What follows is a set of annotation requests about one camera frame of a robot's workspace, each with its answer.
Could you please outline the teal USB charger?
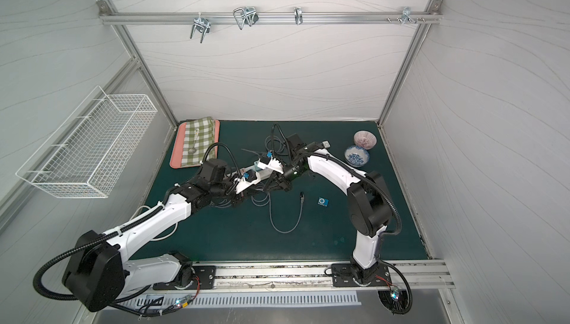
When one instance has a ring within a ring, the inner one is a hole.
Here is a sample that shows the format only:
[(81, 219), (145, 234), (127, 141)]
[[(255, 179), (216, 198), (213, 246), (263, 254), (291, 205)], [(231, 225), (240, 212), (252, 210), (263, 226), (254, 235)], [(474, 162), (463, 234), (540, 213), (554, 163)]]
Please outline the teal USB charger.
[(266, 165), (259, 160), (254, 162), (254, 166), (256, 171), (264, 170), (266, 168)]

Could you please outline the blue mp3 player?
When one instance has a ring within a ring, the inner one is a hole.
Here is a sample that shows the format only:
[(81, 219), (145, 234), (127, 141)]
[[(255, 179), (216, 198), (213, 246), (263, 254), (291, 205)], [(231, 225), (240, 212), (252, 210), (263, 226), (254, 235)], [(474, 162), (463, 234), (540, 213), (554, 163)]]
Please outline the blue mp3 player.
[(319, 198), (318, 200), (318, 204), (323, 206), (323, 207), (327, 207), (329, 204), (329, 200), (328, 199), (324, 199), (324, 198)]

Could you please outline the white colourful power strip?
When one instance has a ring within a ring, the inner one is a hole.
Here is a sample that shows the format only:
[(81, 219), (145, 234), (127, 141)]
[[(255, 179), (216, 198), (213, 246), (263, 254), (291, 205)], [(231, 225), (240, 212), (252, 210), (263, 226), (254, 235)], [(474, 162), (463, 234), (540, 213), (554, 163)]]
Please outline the white colourful power strip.
[[(242, 175), (243, 175), (246, 171), (248, 171), (248, 170), (250, 170), (250, 169), (254, 169), (254, 170), (255, 170), (254, 163), (253, 163), (252, 166), (243, 168), (243, 169), (241, 170), (241, 171), (242, 171)], [(273, 173), (273, 171), (271, 171), (271, 170), (260, 170), (260, 171), (257, 171), (257, 172), (259, 172), (259, 174), (260, 174), (260, 176), (261, 176), (261, 181), (260, 181), (259, 183), (261, 183), (262, 181), (268, 179), (268, 178), (270, 177), (270, 175)]]

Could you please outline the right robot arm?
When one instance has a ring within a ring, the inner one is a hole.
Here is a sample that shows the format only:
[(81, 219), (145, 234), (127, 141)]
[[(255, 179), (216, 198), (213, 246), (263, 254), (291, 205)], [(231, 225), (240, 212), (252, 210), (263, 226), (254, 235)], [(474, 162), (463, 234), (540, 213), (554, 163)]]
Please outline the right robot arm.
[(306, 171), (326, 178), (347, 196), (350, 221), (357, 231), (351, 263), (356, 271), (371, 272), (381, 263), (384, 236), (402, 231), (402, 218), (377, 172), (363, 173), (329, 153), (324, 144), (306, 144), (296, 134), (285, 137), (279, 124), (270, 131), (271, 147), (260, 159), (272, 168), (264, 188), (290, 190)]

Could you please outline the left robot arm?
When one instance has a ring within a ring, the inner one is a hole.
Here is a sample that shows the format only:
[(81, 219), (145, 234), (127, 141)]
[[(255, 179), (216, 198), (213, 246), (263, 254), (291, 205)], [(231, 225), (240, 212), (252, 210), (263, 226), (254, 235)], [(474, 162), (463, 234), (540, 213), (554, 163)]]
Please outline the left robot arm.
[(177, 252), (133, 260), (132, 256), (170, 227), (213, 201), (237, 203), (261, 180), (255, 167), (242, 171), (220, 159), (204, 159), (197, 173), (166, 191), (150, 210), (104, 233), (90, 230), (74, 248), (45, 263), (34, 275), (37, 294), (58, 301), (78, 300), (90, 312), (117, 307), (127, 294), (156, 283), (189, 283), (191, 261)]

